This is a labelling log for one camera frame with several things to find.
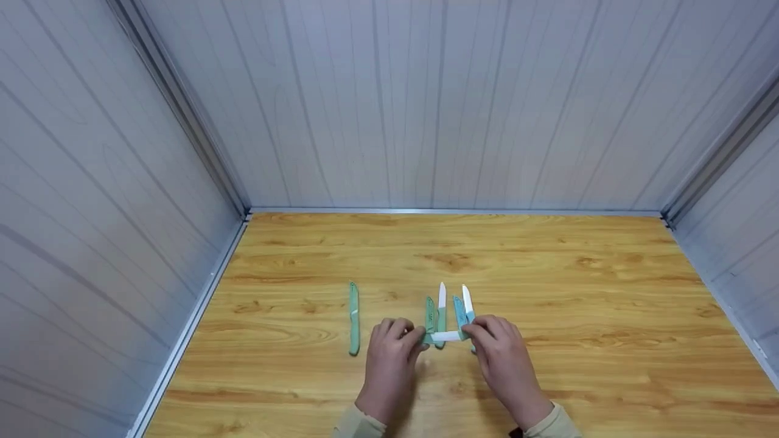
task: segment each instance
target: white ceramic blade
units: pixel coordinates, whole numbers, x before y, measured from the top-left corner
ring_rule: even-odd
[[[446,307],[446,286],[443,285],[443,281],[439,286],[439,309]]]
[[[468,286],[463,284],[463,304],[465,305],[465,313],[474,311],[474,303],[471,301],[471,291],[468,291]]]
[[[454,342],[454,341],[462,341],[460,339],[460,333],[455,331],[438,331],[435,333],[430,334],[430,337],[433,338],[433,342]]]

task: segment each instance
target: beige sleeve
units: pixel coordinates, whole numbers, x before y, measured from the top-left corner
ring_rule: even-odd
[[[545,419],[542,419],[537,425],[529,428],[525,433],[525,438],[582,438],[581,432],[573,425],[573,421],[559,404],[552,402],[555,406],[552,412]]]
[[[357,406],[350,406],[333,429],[332,438],[381,438],[387,426],[370,415],[364,414]]]

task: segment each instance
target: finger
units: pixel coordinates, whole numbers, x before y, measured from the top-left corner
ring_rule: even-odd
[[[516,337],[519,339],[522,339],[522,334],[520,333],[520,328],[516,326],[516,324],[511,324],[511,331],[514,332]]]
[[[387,332],[390,331],[393,321],[394,320],[391,318],[384,318],[379,324],[379,334],[386,335]]]
[[[473,323],[486,328],[487,331],[495,339],[501,339],[508,335],[506,333],[506,329],[503,328],[503,325],[500,323],[498,317],[495,315],[477,316],[476,318],[474,318]]]
[[[479,344],[485,347],[491,347],[497,342],[495,338],[490,334],[487,329],[479,324],[476,324],[476,320],[472,324],[465,324],[462,326],[462,331],[469,334],[473,339],[476,339]]]
[[[487,352],[484,348],[484,345],[482,345],[481,342],[479,342],[479,340],[475,337],[471,338],[471,341],[474,343],[474,347],[476,347],[476,358],[479,361],[481,375],[484,376],[485,379],[489,379],[489,358],[487,357]]]
[[[430,344],[416,344],[411,350],[411,354],[408,355],[408,365],[414,367],[417,364],[420,353],[430,348]]]
[[[498,322],[500,323],[501,327],[503,327],[503,330],[508,336],[511,337],[514,335],[514,330],[511,328],[511,323],[506,318],[498,317]]]
[[[423,336],[425,336],[425,328],[423,326],[414,327],[400,339],[400,342],[403,343],[406,352],[411,352],[415,346],[420,344],[419,341],[422,340]]]
[[[413,329],[414,323],[405,318],[398,318],[392,323],[387,336],[390,339],[401,339],[406,331],[412,331]]]

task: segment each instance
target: wall panel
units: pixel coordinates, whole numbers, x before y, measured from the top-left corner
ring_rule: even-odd
[[[779,386],[777,169],[779,118],[712,185],[674,234],[747,338],[760,344]]]
[[[106,2],[0,2],[0,424],[124,436],[239,222]]]
[[[660,210],[774,0],[143,1],[257,207]]]

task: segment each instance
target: wrist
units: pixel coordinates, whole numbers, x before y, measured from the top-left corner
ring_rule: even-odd
[[[514,404],[509,408],[509,413],[516,425],[526,431],[545,419],[554,408],[552,401],[545,395],[536,394]]]
[[[370,390],[366,390],[365,387],[362,388],[357,396],[357,400],[354,401],[354,406],[362,411],[363,414],[379,420],[384,425],[390,423],[394,411],[390,397],[375,394]]]

